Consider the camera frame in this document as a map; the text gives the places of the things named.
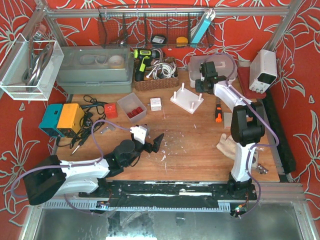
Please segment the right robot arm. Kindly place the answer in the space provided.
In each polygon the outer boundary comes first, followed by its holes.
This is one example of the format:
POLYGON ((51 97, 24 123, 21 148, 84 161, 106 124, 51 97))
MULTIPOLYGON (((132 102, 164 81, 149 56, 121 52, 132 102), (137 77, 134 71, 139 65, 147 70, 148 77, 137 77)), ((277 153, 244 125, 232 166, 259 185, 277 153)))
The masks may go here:
POLYGON ((214 62, 203 62, 199 71, 201 79, 195 81, 196 92, 215 95, 232 110, 230 134, 236 147, 226 192, 239 198, 253 189, 251 167, 257 148, 255 144, 265 135, 263 107, 261 103, 245 98, 224 75, 219 76, 214 62))

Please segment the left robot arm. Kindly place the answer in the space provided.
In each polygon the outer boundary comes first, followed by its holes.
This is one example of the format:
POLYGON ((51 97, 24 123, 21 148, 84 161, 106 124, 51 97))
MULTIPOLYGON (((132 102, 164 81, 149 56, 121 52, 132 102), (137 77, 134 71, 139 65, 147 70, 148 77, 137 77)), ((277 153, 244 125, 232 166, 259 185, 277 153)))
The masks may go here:
POLYGON ((90 195, 102 187, 101 179, 117 176, 126 167, 134 167, 142 152, 157 153, 163 138, 162 133, 152 143, 141 143, 134 137, 125 139, 112 152, 91 160, 65 161, 51 155, 23 177, 28 201, 36 206, 54 196, 72 193, 90 195))

